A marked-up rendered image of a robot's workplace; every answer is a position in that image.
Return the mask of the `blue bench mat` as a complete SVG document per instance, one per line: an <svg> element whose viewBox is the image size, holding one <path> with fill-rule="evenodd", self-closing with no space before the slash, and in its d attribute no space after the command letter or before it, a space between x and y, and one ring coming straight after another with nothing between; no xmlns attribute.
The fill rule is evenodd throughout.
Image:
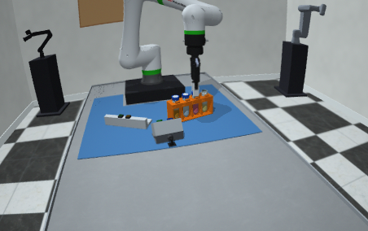
<svg viewBox="0 0 368 231"><path fill-rule="evenodd" d="M213 95L213 113L182 122L184 139L156 144L151 124L167 120L167 101L123 106L123 94L95 98L86 123L77 159L126 155L152 150L190 146L241 137L262 131L213 85L200 85ZM122 114L152 119L147 129L105 125L105 115Z"/></svg>

